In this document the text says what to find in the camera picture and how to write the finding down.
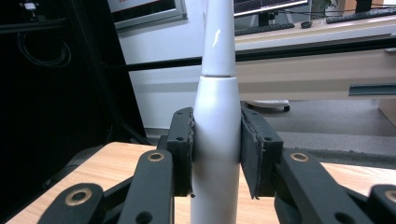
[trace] desk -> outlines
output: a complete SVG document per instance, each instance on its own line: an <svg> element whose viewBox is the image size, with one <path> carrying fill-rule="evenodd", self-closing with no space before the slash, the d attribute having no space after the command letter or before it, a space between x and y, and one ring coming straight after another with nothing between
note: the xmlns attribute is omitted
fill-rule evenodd
<svg viewBox="0 0 396 224"><path fill-rule="evenodd" d="M295 28L235 38L238 53L260 52L287 46L390 35L396 16L327 24L314 21L310 29ZM350 85L396 83L396 53L383 49L258 60L236 64L241 100L361 99L348 96ZM372 95L363 98L396 98Z"/></svg>
<svg viewBox="0 0 396 224"><path fill-rule="evenodd" d="M155 147L111 143L81 164L53 188L22 210L8 223L37 223L54 198L77 183L96 183L104 190L134 174L140 155ZM396 171L340 164L323 164L338 183L367 195L375 184L396 185ZM176 223L190 223L190 198L176 198ZM273 198L251 200L241 172L237 223L278 223Z"/></svg>

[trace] keyboard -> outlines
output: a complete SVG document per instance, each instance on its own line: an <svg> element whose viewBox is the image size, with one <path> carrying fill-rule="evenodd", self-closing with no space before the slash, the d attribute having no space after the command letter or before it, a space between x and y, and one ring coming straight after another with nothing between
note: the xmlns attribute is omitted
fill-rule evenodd
<svg viewBox="0 0 396 224"><path fill-rule="evenodd" d="M396 15L396 8L372 9L370 11L353 13L342 17L330 17L326 19L326 22L328 24L331 24L331 23L344 22L344 21L359 21L359 20L391 16L391 15Z"/></svg>
<svg viewBox="0 0 396 224"><path fill-rule="evenodd" d="M238 35L253 35L263 32L277 31L294 28L293 23L285 23L285 24L270 24L266 26L254 26L247 28L246 30L237 30L235 31L235 36Z"/></svg>

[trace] monitor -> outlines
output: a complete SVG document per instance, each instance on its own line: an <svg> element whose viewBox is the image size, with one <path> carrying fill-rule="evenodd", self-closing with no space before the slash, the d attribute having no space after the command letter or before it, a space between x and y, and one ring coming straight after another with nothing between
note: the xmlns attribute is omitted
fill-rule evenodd
<svg viewBox="0 0 396 224"><path fill-rule="evenodd" d="M269 24L272 13L291 7L308 5L309 0L233 0L233 12L236 18L259 15L259 26Z"/></svg>

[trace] wooden table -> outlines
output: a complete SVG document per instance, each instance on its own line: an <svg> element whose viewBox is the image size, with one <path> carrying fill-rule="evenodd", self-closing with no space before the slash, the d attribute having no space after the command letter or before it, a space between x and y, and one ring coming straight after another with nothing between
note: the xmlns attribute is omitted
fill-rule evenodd
<svg viewBox="0 0 396 224"><path fill-rule="evenodd" d="M107 190L134 174L138 158L152 146L111 143L81 164L8 223L37 223L55 197L77 183L96 183ZM323 164L338 183L367 195L375 184L396 185L396 171L340 164ZM176 198L176 223L190 223L190 198ZM273 198L251 200L243 173L240 176L237 223L279 223Z"/></svg>

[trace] white cylindrical object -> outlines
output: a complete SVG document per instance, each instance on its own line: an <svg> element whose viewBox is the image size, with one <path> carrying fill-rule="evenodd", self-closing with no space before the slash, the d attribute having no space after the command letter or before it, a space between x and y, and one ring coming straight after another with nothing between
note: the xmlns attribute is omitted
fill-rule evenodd
<svg viewBox="0 0 396 224"><path fill-rule="evenodd" d="M241 138L236 77L201 77L193 114L191 223L236 223Z"/></svg>
<svg viewBox="0 0 396 224"><path fill-rule="evenodd" d="M208 0L202 74L234 76L235 41L233 0Z"/></svg>

